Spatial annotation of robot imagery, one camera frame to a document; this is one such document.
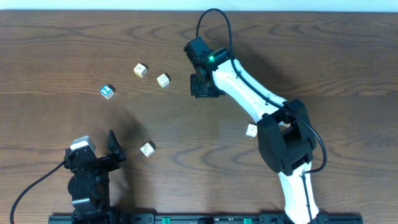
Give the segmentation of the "blue number 2 block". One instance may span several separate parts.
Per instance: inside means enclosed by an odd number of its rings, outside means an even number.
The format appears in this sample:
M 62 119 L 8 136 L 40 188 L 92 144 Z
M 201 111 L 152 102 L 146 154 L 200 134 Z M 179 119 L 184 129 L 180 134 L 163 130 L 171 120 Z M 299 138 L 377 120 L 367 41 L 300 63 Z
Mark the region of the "blue number 2 block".
M 112 85 L 104 85 L 99 91 L 106 99 L 110 99 L 114 95 L 114 87 Z

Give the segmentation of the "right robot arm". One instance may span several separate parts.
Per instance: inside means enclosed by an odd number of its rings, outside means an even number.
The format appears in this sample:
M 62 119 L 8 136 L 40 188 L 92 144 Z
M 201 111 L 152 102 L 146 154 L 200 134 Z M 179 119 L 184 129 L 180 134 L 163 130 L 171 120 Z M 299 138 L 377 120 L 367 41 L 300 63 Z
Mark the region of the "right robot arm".
M 188 45 L 184 52 L 195 69 L 193 96 L 228 94 L 251 116 L 260 155 L 279 176 L 287 217 L 294 223 L 310 223 L 319 213 L 310 180 L 313 150 L 323 142 L 304 104 L 287 101 L 263 87 L 229 50 Z

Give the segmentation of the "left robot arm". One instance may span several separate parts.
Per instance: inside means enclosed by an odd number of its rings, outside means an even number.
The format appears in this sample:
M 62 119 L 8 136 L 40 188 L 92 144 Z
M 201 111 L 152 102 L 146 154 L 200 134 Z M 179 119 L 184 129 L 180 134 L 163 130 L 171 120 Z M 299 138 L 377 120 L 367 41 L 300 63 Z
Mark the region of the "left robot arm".
M 73 173 L 68 193 L 75 208 L 72 223 L 121 223 L 121 212 L 111 206 L 109 173 L 120 168 L 126 160 L 113 130 L 108 134 L 110 153 L 96 157 L 96 147 L 89 136 L 72 141 L 65 151 L 64 168 Z

